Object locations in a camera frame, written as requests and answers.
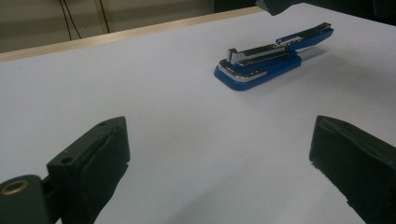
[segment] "cable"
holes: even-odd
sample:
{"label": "cable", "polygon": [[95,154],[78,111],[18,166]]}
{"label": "cable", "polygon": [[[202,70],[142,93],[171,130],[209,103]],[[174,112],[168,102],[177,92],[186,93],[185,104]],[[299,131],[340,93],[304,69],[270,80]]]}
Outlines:
{"label": "cable", "polygon": [[[62,4],[62,0],[59,0],[59,3],[61,4],[62,11],[64,12],[64,4]],[[70,34],[69,22],[67,21],[65,12],[64,12],[64,20],[66,21],[67,31],[69,32],[69,39],[72,40],[72,35]]]}
{"label": "cable", "polygon": [[74,26],[77,34],[78,34],[78,37],[81,39],[81,35],[79,34],[79,31],[78,31],[76,25],[74,24],[72,14],[70,13],[70,10],[69,10],[69,6],[67,5],[65,0],[63,0],[63,1],[64,1],[64,5],[66,6],[67,12],[69,13],[70,21],[72,22],[72,24],[73,24],[73,26]]}

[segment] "white table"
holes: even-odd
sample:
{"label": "white table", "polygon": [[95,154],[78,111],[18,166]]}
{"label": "white table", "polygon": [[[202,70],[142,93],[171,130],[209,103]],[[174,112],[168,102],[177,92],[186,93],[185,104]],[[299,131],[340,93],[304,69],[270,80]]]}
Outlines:
{"label": "white table", "polygon": [[[329,22],[301,67],[237,92],[227,49]],[[97,224],[363,223],[308,159],[317,115],[396,146],[396,27],[298,5],[0,63],[0,181],[96,123],[128,122],[132,160]]]}

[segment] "blue stapler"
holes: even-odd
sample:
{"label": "blue stapler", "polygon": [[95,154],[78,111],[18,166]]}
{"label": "blue stapler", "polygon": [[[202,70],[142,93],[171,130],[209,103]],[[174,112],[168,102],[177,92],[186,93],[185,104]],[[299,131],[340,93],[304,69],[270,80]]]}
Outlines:
{"label": "blue stapler", "polygon": [[314,46],[332,35],[329,23],[279,38],[275,44],[238,52],[229,49],[215,77],[235,91],[246,91],[301,65],[298,49]]}

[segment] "screw hole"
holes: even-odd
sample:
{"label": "screw hole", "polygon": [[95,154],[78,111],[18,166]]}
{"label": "screw hole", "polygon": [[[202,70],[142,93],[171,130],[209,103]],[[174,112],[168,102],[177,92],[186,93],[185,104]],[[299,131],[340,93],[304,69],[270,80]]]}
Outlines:
{"label": "screw hole", "polygon": [[67,158],[64,158],[63,160],[61,160],[61,163],[62,163],[62,164],[67,164],[67,163],[69,163],[69,162],[72,161],[72,160],[73,160],[73,158],[67,157]]}
{"label": "screw hole", "polygon": [[27,180],[17,180],[12,183],[7,184],[5,187],[1,189],[1,193],[3,195],[11,195],[14,193],[18,193],[29,185],[29,181]]}

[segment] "white surface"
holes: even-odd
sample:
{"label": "white surface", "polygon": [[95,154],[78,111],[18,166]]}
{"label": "white surface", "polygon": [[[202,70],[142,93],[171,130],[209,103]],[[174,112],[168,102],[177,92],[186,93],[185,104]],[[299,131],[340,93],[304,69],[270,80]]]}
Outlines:
{"label": "white surface", "polygon": [[[213,76],[229,48],[329,22],[301,67],[250,91]],[[363,223],[308,159],[317,115],[396,146],[396,28],[309,5],[0,63],[0,180],[96,123],[128,122],[130,169],[96,223]]]}

